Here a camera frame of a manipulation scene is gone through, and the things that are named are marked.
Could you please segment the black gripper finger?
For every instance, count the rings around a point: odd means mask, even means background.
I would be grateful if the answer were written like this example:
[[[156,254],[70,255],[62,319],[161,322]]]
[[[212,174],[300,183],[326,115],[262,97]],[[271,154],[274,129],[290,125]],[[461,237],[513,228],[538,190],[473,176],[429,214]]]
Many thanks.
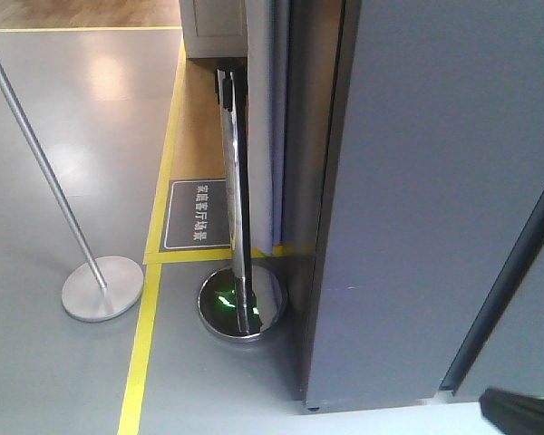
[[[488,388],[481,415],[503,434],[544,434],[544,399]]]

